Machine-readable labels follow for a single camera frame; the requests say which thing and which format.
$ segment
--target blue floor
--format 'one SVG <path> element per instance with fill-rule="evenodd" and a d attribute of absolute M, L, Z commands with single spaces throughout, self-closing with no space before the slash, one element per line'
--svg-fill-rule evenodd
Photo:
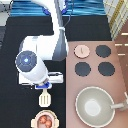
<path fill-rule="evenodd" d="M 72 0 L 68 0 L 68 11 L 64 16 L 70 15 L 72 11 Z M 74 0 L 73 16 L 76 15 L 106 15 L 103 0 Z M 30 0 L 14 0 L 10 16 L 46 16 L 41 6 Z"/>

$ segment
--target bowl rim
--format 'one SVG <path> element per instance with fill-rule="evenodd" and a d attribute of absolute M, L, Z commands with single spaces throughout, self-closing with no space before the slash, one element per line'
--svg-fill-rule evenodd
<path fill-rule="evenodd" d="M 100 87 L 97 87 L 97 86 L 86 87 L 86 88 L 82 89 L 82 90 L 78 93 L 78 95 L 77 95 L 77 97 L 76 97 L 75 108 L 76 108 L 77 115 L 78 115 L 79 118 L 80 118 L 85 124 L 87 124 L 88 126 L 96 127 L 96 128 L 105 127 L 105 126 L 107 126 L 108 124 L 110 124 L 110 123 L 112 122 L 112 120 L 114 119 L 114 116 L 115 116 L 115 109 L 113 109 L 113 114 L 112 114 L 110 120 L 109 120 L 107 123 L 103 124 L 103 125 L 91 125 L 91 124 L 89 124 L 88 122 L 86 122 L 86 121 L 81 117 L 81 115 L 79 114 L 79 111 L 78 111 L 78 108 L 77 108 L 78 98 L 79 98 L 79 96 L 80 96 L 84 91 L 89 90 L 89 89 L 98 89 L 98 90 L 103 91 L 103 92 L 110 98 L 112 104 L 114 104 L 114 101 L 113 101 L 112 97 L 111 97 L 110 94 L 109 94 L 107 91 L 105 91 L 104 89 L 102 89 L 102 88 L 100 88 Z"/>

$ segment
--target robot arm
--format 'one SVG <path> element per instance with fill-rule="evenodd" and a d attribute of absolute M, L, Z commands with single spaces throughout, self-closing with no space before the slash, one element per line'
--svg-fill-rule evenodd
<path fill-rule="evenodd" d="M 54 35 L 27 36 L 20 45 L 15 63 L 20 75 L 31 84 L 41 85 L 44 81 L 50 80 L 43 60 L 65 59 L 68 54 L 68 43 L 58 0 L 32 0 L 32 2 L 49 9 Z"/>

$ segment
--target burner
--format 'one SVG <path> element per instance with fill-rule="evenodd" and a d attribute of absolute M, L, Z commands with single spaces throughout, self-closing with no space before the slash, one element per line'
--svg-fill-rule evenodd
<path fill-rule="evenodd" d="M 74 53 L 77 57 L 83 59 L 86 58 L 87 56 L 89 56 L 89 48 L 85 45 L 78 45 L 75 50 Z"/>
<path fill-rule="evenodd" d="M 103 76 L 112 76 L 115 72 L 114 66 L 109 62 L 100 63 L 98 70 Z"/>
<path fill-rule="evenodd" d="M 107 45 L 99 45 L 96 48 L 96 54 L 100 57 L 108 57 L 111 54 L 111 49 Z"/>
<path fill-rule="evenodd" d="M 79 62 L 75 66 L 75 72 L 79 76 L 83 76 L 83 77 L 87 76 L 89 75 L 90 71 L 91 71 L 91 68 L 89 64 L 86 62 Z"/>

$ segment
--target black burner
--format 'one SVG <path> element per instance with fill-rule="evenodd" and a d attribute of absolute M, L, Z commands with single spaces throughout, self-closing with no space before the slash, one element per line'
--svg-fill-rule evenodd
<path fill-rule="evenodd" d="M 79 76 L 87 76 L 91 71 L 91 68 L 86 62 L 79 62 L 75 66 L 75 72 Z"/>
<path fill-rule="evenodd" d="M 115 72 L 114 66 L 109 62 L 100 63 L 98 70 L 103 76 L 112 76 Z"/>
<path fill-rule="evenodd" d="M 111 49 L 106 45 L 99 45 L 96 48 L 96 54 L 100 57 L 108 57 L 111 54 Z"/>

